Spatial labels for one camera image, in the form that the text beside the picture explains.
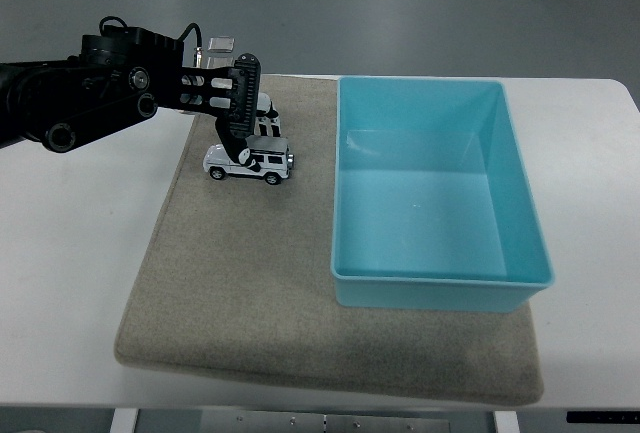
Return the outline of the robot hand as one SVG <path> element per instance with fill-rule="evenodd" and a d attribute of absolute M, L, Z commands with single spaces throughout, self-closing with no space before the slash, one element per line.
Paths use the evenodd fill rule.
<path fill-rule="evenodd" d="M 234 96 L 229 107 L 216 117 L 216 132 L 229 158 L 257 173 L 261 166 L 248 138 L 255 133 L 255 126 L 260 136 L 280 137 L 280 116 L 269 95 L 259 91 L 261 64 L 255 55 L 239 55 L 229 72 L 237 86 L 232 86 Z"/>

